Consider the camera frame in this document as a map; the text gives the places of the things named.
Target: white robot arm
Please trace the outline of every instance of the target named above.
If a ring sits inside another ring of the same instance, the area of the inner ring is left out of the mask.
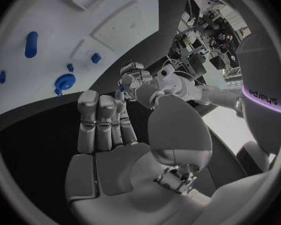
[[[236,111],[243,117],[242,94],[209,85],[194,85],[188,79],[176,74],[176,64],[167,64],[152,77],[144,70],[144,66],[132,62],[121,70],[122,79],[119,85],[127,94],[148,109],[154,109],[156,98],[164,94],[172,94],[184,101],[194,100],[199,104],[214,104]]]

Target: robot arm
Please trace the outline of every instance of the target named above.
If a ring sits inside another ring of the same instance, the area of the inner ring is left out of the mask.
[[[195,86],[188,79],[177,75],[177,65],[171,63],[164,66],[155,77],[143,69],[141,64],[135,62],[125,66],[121,70],[122,79],[119,85],[130,97],[148,109],[154,109],[158,96],[172,94],[184,101],[194,100],[199,104],[230,108],[235,110],[239,117],[243,117],[241,93],[209,85]]]

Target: purple light strip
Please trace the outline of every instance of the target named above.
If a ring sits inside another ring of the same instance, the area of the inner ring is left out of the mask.
[[[242,94],[245,95],[248,99],[250,99],[251,101],[253,101],[254,103],[257,103],[267,109],[271,109],[273,111],[276,111],[278,113],[281,113],[281,106],[273,106],[273,105],[269,105],[269,104],[266,104],[264,102],[261,102],[260,100],[258,100],[256,97],[252,96],[246,89],[245,87],[243,86],[242,89]]]

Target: blue object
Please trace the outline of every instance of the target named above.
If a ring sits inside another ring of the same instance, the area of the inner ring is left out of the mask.
[[[25,56],[26,58],[33,58],[38,52],[38,33],[32,31],[28,34],[26,40]]]
[[[0,73],[0,84],[5,83],[5,81],[6,81],[6,72],[5,72],[5,71],[2,71],[2,72]]]
[[[73,66],[73,64],[71,64],[71,63],[69,63],[68,65],[66,65],[66,67],[67,67],[67,70],[69,71],[69,72],[74,72],[74,66]]]
[[[73,74],[68,73],[60,76],[55,82],[55,93],[57,96],[61,96],[63,94],[63,90],[70,89],[75,82],[76,78]]]
[[[91,56],[91,61],[94,63],[94,64],[97,64],[99,61],[101,60],[101,56],[99,53],[95,53],[94,55]]]

